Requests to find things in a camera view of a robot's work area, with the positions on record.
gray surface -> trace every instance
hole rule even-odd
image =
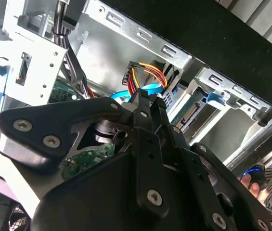
[[[83,39],[83,36],[85,38],[87,35],[77,54],[81,67],[89,80],[112,91],[127,89],[121,82],[130,61],[145,63],[150,63],[154,59],[163,61],[85,14],[80,18],[80,25],[78,39]]]
[[[230,109],[201,140],[220,161],[225,161],[238,149],[255,122],[245,112]]]
[[[272,43],[272,0],[238,0],[231,12]]]

cable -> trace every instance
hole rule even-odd
[[[132,67],[131,71],[132,71],[132,77],[133,77],[133,79],[135,81],[135,84],[136,84],[137,88],[140,88],[139,82],[138,82],[136,74],[135,74],[135,68]]]
[[[165,82],[165,87],[168,85],[165,75],[157,67],[150,65],[150,64],[145,64],[145,63],[139,63],[139,65],[144,66],[147,69],[154,70],[155,72],[157,72],[158,75],[160,75],[161,78],[163,79],[163,81]]]
[[[83,72],[67,37],[70,33],[70,30],[62,26],[62,19],[66,7],[67,5],[64,2],[58,0],[53,22],[54,42],[57,45],[68,49],[65,55],[65,63],[67,64],[68,69],[64,63],[61,66],[61,71],[67,82],[75,89],[78,94],[84,96],[86,99],[91,98],[94,97],[94,93],[88,87],[87,77]]]
[[[161,81],[164,83],[165,86],[167,86],[167,80],[166,77],[163,76],[163,74],[159,71],[157,72],[155,69],[150,68],[150,67],[145,67],[145,69],[150,70],[151,72],[156,73],[156,75],[161,79]]]
[[[148,71],[148,70],[144,70],[144,72],[149,73],[150,75],[153,75],[154,78],[156,78],[156,79],[160,82],[160,84],[163,86],[163,88],[166,87],[166,86],[164,85],[163,81],[161,81],[161,80],[157,77],[157,75],[155,75],[153,72]]]
[[[131,86],[130,86],[130,78],[127,81],[127,89],[128,89],[130,96],[132,96],[132,90],[131,90]]]
[[[148,85],[141,87],[141,89],[146,90],[149,95],[158,94],[163,91],[162,87],[158,87],[158,83],[150,83]],[[117,99],[117,98],[121,98],[121,97],[129,97],[130,95],[131,94],[130,94],[129,90],[123,90],[123,91],[113,93],[110,96],[110,98]]]
[[[135,89],[134,84],[133,84],[133,82],[132,82],[131,76],[129,77],[129,81],[130,81],[131,92],[132,92],[132,93],[135,93],[135,92],[136,92],[136,89]]]

mounting hole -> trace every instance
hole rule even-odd
[[[200,180],[204,181],[204,178],[201,174],[198,174],[198,177],[200,178]]]
[[[118,133],[117,138],[121,140],[121,139],[126,138],[127,136],[128,136],[127,132],[121,131],[120,133]]]
[[[154,156],[152,153],[149,153],[149,157],[150,157],[151,159],[155,159],[155,156]]]
[[[98,11],[99,12],[105,12],[105,8],[101,6]]]

slot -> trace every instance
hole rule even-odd
[[[24,86],[26,83],[26,75],[28,73],[28,69],[31,62],[31,55],[23,52],[21,55],[22,63],[19,71],[18,78],[16,79],[16,83]]]

green circuit board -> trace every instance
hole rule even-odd
[[[50,94],[49,103],[58,103],[72,101],[72,96],[75,94],[74,89],[65,82],[57,79],[54,83]]]
[[[114,151],[115,146],[113,144],[105,143],[67,158],[61,167],[62,178],[64,180],[73,178],[90,167],[110,158],[114,154]]]

